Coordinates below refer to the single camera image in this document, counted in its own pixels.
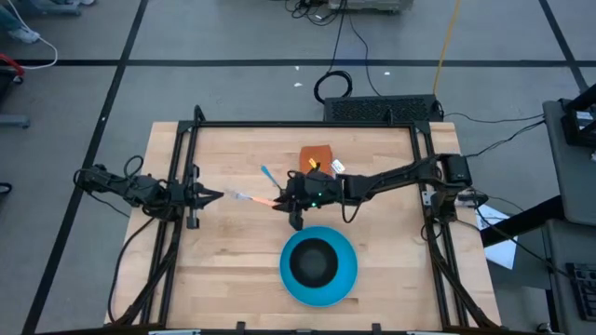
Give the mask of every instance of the wooden table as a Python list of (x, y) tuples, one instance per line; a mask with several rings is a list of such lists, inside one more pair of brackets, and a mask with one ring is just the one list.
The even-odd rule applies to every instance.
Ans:
[[(167, 178), (176, 127), (176, 123), (153, 125), (143, 173)], [(431, 124), (431, 128), (437, 153), (459, 151), (453, 124)], [(274, 198), (278, 189), (260, 165), (267, 165), (283, 185), (286, 171), (298, 167), (301, 147), (321, 144), (330, 144), (350, 174), (373, 174), (413, 161), (407, 129), (208, 127), (198, 132), (196, 164), (208, 188)], [(471, 209), (459, 208), (458, 216), (475, 222)], [(415, 185), (377, 195), (351, 224), (343, 223), (339, 205), (305, 212), (305, 226), (324, 224), (339, 230), (358, 253), (356, 286), (329, 308), (302, 305), (280, 281), (279, 254), (294, 233), (287, 214), (225, 196), (200, 211), (199, 217), (200, 229), (183, 230), (169, 328), (234, 328), (237, 321), (245, 321), (249, 329), (369, 330), (371, 323), (381, 323), (383, 330), (440, 329), (431, 261), (420, 237), (423, 217)], [(133, 210), (127, 238), (146, 220), (139, 209)], [(123, 258), (114, 298), (116, 315), (122, 315), (147, 280), (156, 227), (133, 240)], [(458, 222), (451, 227), (462, 284), (499, 323), (480, 234)], [(456, 325), (453, 293), (446, 281), (445, 287), (451, 322)], [(157, 310), (153, 308), (152, 320), (157, 319)]]

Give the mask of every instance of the blue bowl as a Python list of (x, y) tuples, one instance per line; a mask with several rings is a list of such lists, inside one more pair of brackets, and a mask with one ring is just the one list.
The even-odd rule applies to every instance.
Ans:
[[(331, 281), (320, 287), (301, 284), (291, 270), (291, 255), (305, 240), (322, 240), (331, 246), (336, 257), (336, 272)], [(299, 302), (313, 307), (329, 307), (340, 302), (352, 290), (358, 275), (356, 251), (341, 233), (330, 227), (312, 226), (295, 233), (281, 251), (279, 259), (281, 281)]]

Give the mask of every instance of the person's foot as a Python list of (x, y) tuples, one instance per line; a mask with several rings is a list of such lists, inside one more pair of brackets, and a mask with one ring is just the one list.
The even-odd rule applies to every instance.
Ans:
[(25, 27), (10, 31), (8, 34), (10, 37), (27, 44), (35, 43), (39, 40), (39, 33)]

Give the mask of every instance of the white paper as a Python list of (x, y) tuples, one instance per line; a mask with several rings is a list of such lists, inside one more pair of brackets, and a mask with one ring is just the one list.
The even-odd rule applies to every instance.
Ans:
[[(500, 211), (490, 208), (486, 205), (482, 205), (479, 208), (480, 213), (482, 216), (491, 224), (496, 224), (502, 221), (503, 219), (508, 219), (508, 216), (501, 213)], [(476, 214), (476, 224), (478, 228), (483, 229), (491, 229), (488, 224), (482, 222), (481, 216)], [(515, 243), (507, 240), (494, 246), (490, 246), (484, 249), (484, 254), (486, 255), (486, 259), (492, 261), (496, 264), (499, 264), (509, 270), (513, 269), (513, 261), (515, 261)]]

